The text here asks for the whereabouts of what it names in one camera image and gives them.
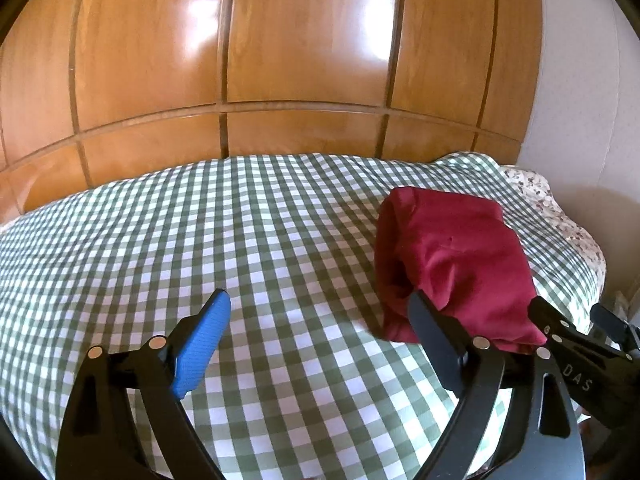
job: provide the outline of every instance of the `red cloth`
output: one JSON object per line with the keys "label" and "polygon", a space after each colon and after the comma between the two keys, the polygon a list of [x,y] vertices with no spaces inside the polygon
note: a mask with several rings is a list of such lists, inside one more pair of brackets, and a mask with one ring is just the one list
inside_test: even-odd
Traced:
{"label": "red cloth", "polygon": [[498,348],[530,352],[546,341],[527,317],[536,295],[529,263],[492,200],[394,189],[380,207],[375,266],[386,339],[418,342],[406,308],[421,289],[469,335]]}

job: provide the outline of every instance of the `blue rubber grip pad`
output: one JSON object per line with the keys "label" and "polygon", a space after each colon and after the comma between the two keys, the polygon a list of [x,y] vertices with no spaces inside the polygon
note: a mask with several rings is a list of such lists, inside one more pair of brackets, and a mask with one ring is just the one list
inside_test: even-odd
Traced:
{"label": "blue rubber grip pad", "polygon": [[178,399],[195,390],[216,351],[231,318],[231,299],[222,291],[203,314],[187,343],[175,358],[175,377],[171,390]]}

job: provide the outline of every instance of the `white wall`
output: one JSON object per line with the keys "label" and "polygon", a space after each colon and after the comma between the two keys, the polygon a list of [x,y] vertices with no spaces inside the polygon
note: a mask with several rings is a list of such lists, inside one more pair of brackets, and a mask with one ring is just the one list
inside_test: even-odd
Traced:
{"label": "white wall", "polygon": [[607,289],[640,274],[640,40],[614,0],[543,0],[536,99],[518,164],[602,247]]}

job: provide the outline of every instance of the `rivet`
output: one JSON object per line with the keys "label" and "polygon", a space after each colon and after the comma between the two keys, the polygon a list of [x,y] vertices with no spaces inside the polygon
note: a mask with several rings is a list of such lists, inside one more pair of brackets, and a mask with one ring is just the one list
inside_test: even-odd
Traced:
{"label": "rivet", "polygon": [[162,335],[157,335],[149,340],[149,348],[153,350],[159,350],[166,344],[166,338]]}
{"label": "rivet", "polygon": [[551,357],[551,352],[543,346],[539,347],[536,350],[536,354],[538,354],[538,357],[540,357],[541,359],[549,359]]}
{"label": "rivet", "polygon": [[487,350],[490,346],[489,340],[481,335],[474,338],[474,346],[480,350]]}
{"label": "rivet", "polygon": [[95,359],[102,355],[102,348],[99,346],[92,346],[89,348],[89,351],[86,353],[86,356],[89,359]]}

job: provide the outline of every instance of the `bed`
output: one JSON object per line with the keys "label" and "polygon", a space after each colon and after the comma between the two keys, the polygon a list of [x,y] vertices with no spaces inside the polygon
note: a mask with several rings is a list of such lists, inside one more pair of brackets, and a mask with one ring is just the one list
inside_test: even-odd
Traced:
{"label": "bed", "polygon": [[[0,410],[21,447],[53,478],[87,349],[136,348],[221,287],[230,327],[183,405],[226,478],[412,478],[456,399],[419,345],[379,337],[372,244],[397,186],[500,203],[538,293],[588,329],[602,254],[535,174],[467,152],[432,164],[313,154],[179,166],[69,196],[0,235]],[[508,399],[502,391],[474,467]],[[130,400],[167,474],[142,400]]]}

